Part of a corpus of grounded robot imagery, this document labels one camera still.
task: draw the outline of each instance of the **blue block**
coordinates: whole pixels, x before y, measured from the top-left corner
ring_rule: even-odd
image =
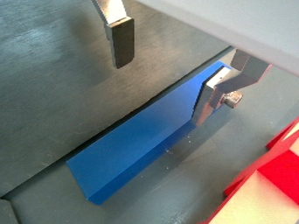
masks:
[[[213,64],[67,162],[95,204],[103,203],[195,128],[191,118],[202,83],[225,66]]]

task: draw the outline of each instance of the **metal plate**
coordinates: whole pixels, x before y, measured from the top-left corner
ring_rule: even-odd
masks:
[[[137,1],[125,4],[135,60],[115,69],[91,0],[0,2],[0,195],[227,47]]]

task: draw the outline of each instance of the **gray table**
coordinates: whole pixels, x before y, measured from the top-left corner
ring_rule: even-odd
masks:
[[[174,224],[205,220],[238,173],[299,112],[299,79],[273,68],[120,189],[103,206],[86,201],[60,160],[8,195],[23,224]]]

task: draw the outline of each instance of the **blue foam block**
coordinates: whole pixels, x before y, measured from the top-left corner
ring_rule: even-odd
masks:
[[[84,195],[103,201],[195,128],[202,83],[226,65],[217,62],[103,136],[67,163]]]

